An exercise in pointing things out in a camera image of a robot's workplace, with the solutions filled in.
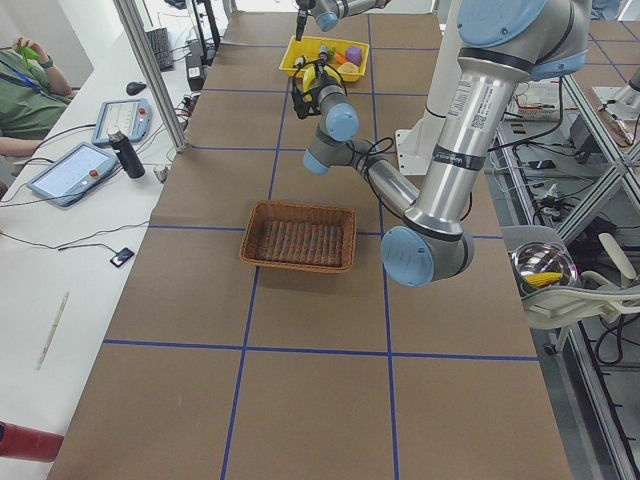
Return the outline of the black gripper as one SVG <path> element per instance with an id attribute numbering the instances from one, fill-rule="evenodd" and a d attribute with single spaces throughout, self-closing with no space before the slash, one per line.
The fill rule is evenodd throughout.
<path id="1" fill-rule="evenodd" d="M 324 87 L 325 82 L 319 79 L 303 88 L 300 88 L 295 80 L 291 82 L 291 97 L 298 119 L 321 115 L 320 93 Z"/>

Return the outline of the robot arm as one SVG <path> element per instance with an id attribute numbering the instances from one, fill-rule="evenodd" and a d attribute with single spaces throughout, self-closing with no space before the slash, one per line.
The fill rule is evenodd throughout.
<path id="1" fill-rule="evenodd" d="M 343 18 L 384 9 L 389 3 L 389 0 L 297 0 L 295 40 L 302 39 L 309 17 L 322 32 L 328 32 Z"/>
<path id="2" fill-rule="evenodd" d="M 451 9 L 446 30 L 461 41 L 461 72 L 420 186 L 357 138 L 359 118 L 345 88 L 322 59 L 310 62 L 313 80 L 292 90 L 297 115 L 319 120 L 304 166 L 319 175 L 354 168 L 399 218 L 381 242 L 384 268 L 397 283 L 424 286 L 470 265 L 474 244 L 462 214 L 503 113 L 520 83 L 584 65 L 591 8 L 588 1 L 463 1 Z"/>

